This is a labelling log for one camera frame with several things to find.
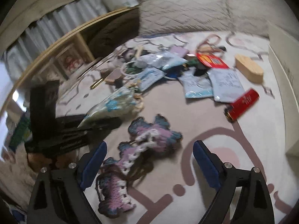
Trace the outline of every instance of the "blue gripper pad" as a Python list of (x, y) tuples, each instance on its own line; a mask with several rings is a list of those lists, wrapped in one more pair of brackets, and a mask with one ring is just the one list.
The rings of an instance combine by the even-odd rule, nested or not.
[(194, 142), (193, 144), (193, 155), (200, 166), (209, 186), (218, 191), (221, 187), (219, 181), (219, 172), (198, 141)]
[(107, 154), (107, 144), (106, 142), (102, 141), (99, 146), (94, 149), (90, 153), (86, 153), (82, 156), (80, 159), (79, 164), (83, 165), (82, 170), (78, 169), (82, 173), (79, 177), (79, 184), (82, 191), (84, 191), (86, 188), (89, 188), (94, 179), (97, 175), (104, 159)]

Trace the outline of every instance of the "purple crochet doll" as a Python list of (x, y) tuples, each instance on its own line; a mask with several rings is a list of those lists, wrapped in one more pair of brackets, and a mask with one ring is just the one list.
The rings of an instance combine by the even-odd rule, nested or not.
[(175, 145), (182, 139), (182, 134), (171, 131), (166, 118), (160, 114), (156, 115), (154, 123), (147, 123), (143, 117), (132, 121), (128, 128), (133, 142), (122, 142), (119, 144), (120, 160), (112, 157), (103, 162), (104, 173), (96, 179), (96, 190), (99, 196), (99, 213), (109, 217), (117, 218), (120, 213), (129, 211), (136, 207), (131, 203), (127, 193), (127, 176), (135, 160), (140, 155), (150, 150), (155, 155), (166, 156), (175, 149)]

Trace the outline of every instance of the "curtain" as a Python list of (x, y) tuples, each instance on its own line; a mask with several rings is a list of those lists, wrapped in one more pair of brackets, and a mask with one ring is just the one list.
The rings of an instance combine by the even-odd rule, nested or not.
[(30, 25), (3, 54), (12, 81), (51, 44), (76, 27), (108, 13), (102, 0), (75, 0)]

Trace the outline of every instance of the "white plastic bag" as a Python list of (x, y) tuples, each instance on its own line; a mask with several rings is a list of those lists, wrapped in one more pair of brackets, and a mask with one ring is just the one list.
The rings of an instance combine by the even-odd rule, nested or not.
[(232, 69), (211, 68), (207, 73), (216, 102), (232, 103), (244, 94), (243, 86)]
[(92, 107), (78, 127), (87, 125), (99, 119), (120, 117), (136, 109), (137, 101), (134, 90), (121, 87), (108, 98)]
[(178, 78), (183, 84), (185, 98), (200, 99), (213, 97), (213, 89), (209, 78), (206, 74), (200, 77), (195, 77), (193, 75), (195, 70), (195, 67), (191, 67)]
[(140, 91), (143, 92), (155, 82), (160, 80), (164, 75), (165, 72), (154, 67), (148, 67), (141, 74), (139, 74), (134, 81), (138, 83)]

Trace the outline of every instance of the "red lighter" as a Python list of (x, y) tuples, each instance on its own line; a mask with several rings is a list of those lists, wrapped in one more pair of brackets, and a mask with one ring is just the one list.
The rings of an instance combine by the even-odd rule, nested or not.
[(239, 118), (248, 108), (250, 108), (258, 99), (259, 94), (254, 89), (248, 90), (245, 94), (243, 94), (240, 98), (238, 98), (235, 102), (231, 103), (224, 110), (224, 114), (228, 121), (234, 122)]

